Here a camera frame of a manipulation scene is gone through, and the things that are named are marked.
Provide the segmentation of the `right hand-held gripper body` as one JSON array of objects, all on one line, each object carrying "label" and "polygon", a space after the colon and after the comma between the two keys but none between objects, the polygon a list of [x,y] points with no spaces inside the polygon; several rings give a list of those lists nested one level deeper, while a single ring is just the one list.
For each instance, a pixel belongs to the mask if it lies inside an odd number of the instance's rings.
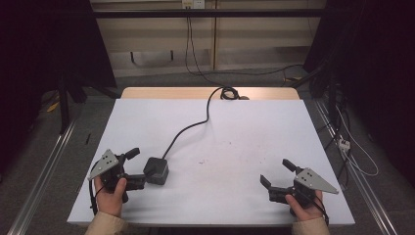
[{"label": "right hand-held gripper body", "polygon": [[[316,198],[315,192],[317,190],[327,192],[331,194],[338,194],[339,191],[330,184],[327,180],[323,179],[318,173],[309,167],[299,167],[299,172],[295,173],[294,185],[281,188],[272,186],[268,189],[268,197],[270,202],[287,204],[285,199],[286,195],[292,195],[297,202],[303,207],[315,205],[314,199]],[[324,204],[320,210],[323,215],[326,216],[326,210]]]}]

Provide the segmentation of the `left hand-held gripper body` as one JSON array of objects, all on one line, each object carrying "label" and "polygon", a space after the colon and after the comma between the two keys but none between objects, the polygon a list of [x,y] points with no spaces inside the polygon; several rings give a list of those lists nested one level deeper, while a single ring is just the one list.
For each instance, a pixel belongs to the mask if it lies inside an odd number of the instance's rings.
[{"label": "left hand-held gripper body", "polygon": [[122,201],[128,201],[127,191],[142,190],[145,186],[146,179],[144,174],[127,174],[124,170],[124,164],[127,158],[125,154],[116,155],[108,149],[98,160],[89,175],[89,180],[99,176],[106,190],[113,192],[118,181],[125,178],[126,188],[122,195]]}]

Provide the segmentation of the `black cube power adapter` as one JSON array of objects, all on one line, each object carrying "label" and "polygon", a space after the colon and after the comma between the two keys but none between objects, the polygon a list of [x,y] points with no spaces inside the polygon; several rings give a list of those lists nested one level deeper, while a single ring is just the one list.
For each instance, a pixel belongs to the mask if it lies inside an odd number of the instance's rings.
[{"label": "black cube power adapter", "polygon": [[146,165],[155,168],[152,184],[164,185],[169,174],[167,160],[151,157],[148,159]]}]

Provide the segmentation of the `person's right hand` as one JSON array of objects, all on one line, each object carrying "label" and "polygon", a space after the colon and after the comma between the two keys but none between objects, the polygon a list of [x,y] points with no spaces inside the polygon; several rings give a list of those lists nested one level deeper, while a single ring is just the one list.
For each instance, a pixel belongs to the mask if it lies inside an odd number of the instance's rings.
[{"label": "person's right hand", "polygon": [[286,195],[285,199],[288,205],[291,207],[298,221],[306,221],[323,216],[323,212],[320,210],[322,207],[322,192],[317,190],[315,192],[316,198],[314,199],[315,205],[311,205],[308,208],[303,208],[292,195]]}]

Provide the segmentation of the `person's left hand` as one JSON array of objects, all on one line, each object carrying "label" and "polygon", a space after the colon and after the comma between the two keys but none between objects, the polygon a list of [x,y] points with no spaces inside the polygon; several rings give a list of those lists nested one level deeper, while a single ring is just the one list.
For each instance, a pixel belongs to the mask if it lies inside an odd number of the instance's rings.
[{"label": "person's left hand", "polygon": [[116,217],[121,217],[122,212],[122,195],[126,188],[126,179],[121,178],[113,192],[108,192],[100,177],[94,179],[94,186],[97,190],[96,200],[98,210]]}]

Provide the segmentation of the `white table cover board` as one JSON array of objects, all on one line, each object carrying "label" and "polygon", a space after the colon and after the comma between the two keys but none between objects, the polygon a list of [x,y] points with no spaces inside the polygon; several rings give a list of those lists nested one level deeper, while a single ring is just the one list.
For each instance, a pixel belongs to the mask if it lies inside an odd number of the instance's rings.
[{"label": "white table cover board", "polygon": [[142,172],[150,157],[164,157],[163,186],[133,191],[122,216],[141,226],[284,226],[293,222],[286,205],[269,201],[259,179],[289,187],[287,159],[337,182],[307,108],[301,100],[120,99],[95,152],[123,154]]}]

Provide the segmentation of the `black metal stand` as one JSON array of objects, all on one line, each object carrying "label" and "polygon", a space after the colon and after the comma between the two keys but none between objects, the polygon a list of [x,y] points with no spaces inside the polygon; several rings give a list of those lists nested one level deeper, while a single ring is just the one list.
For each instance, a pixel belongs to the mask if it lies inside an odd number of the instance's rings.
[{"label": "black metal stand", "polygon": [[61,112],[60,133],[64,134],[69,127],[70,117],[69,117],[68,90],[66,86],[66,78],[63,75],[58,80],[58,92],[59,92],[59,104],[60,104],[60,112]]}]

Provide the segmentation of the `wooden table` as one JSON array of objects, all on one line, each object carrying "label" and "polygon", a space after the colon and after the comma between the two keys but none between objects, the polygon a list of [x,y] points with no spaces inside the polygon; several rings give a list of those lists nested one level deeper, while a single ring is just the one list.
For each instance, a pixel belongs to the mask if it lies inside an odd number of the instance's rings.
[{"label": "wooden table", "polygon": [[[122,99],[207,99],[215,87],[127,87]],[[240,96],[250,100],[298,100],[291,87],[236,87]]]}]

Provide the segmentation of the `black curtain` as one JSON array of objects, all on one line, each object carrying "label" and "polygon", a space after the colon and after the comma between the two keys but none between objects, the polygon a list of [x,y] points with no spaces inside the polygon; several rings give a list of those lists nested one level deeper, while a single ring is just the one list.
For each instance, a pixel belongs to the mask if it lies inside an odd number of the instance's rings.
[{"label": "black curtain", "polygon": [[348,17],[322,19],[303,65],[315,70],[346,22],[340,84],[392,165],[415,187],[415,0],[327,0]]},{"label": "black curtain", "polygon": [[90,0],[0,0],[0,174],[18,158],[44,93],[115,87]]}]

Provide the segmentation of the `aluminium floor rail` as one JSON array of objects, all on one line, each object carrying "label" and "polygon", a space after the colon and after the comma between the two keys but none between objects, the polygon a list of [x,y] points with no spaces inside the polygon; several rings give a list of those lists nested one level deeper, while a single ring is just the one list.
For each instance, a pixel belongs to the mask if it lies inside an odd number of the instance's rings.
[{"label": "aluminium floor rail", "polygon": [[346,137],[348,137],[350,141],[363,152],[363,154],[370,160],[376,169],[374,173],[369,173],[367,170],[363,170],[356,161],[354,155],[351,153],[351,150],[349,150],[347,153],[343,152],[339,149],[337,143],[341,157],[344,161],[346,161],[348,174],[353,178],[364,202],[366,203],[382,234],[398,235],[395,227],[392,224],[391,218],[385,210],[385,207],[382,205],[379,197],[376,195],[367,179],[367,177],[374,177],[379,175],[380,172],[378,165],[374,162],[372,156],[368,154],[368,152],[355,140],[353,135],[350,133],[345,118],[343,117],[338,107],[335,108],[334,114],[340,116],[340,124],[346,132]]},{"label": "aluminium floor rail", "polygon": [[64,132],[58,136],[52,152],[49,154],[49,157],[43,166],[40,175],[33,183],[33,187],[25,199],[23,206],[18,212],[18,215],[16,216],[7,235],[25,235],[27,228],[30,225],[32,218],[45,193],[46,187],[49,184],[52,174],[54,173],[55,168],[65,150],[65,147],[71,138],[76,123],[76,119],[72,120]]}]

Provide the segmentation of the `black horizontal frame bar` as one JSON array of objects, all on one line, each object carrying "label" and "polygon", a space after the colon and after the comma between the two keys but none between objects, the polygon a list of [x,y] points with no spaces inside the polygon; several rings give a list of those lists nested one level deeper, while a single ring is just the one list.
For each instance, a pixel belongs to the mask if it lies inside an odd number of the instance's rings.
[{"label": "black horizontal frame bar", "polygon": [[282,10],[100,10],[93,16],[100,19],[115,18],[311,18],[323,17],[328,12],[323,9],[282,9]]}]

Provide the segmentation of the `white wall socket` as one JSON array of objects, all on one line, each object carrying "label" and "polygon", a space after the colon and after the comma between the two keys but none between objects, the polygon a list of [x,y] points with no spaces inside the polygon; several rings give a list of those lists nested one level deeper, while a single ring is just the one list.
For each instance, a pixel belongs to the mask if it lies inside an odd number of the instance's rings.
[{"label": "white wall socket", "polygon": [[181,0],[183,9],[201,10],[206,7],[205,0]]}]

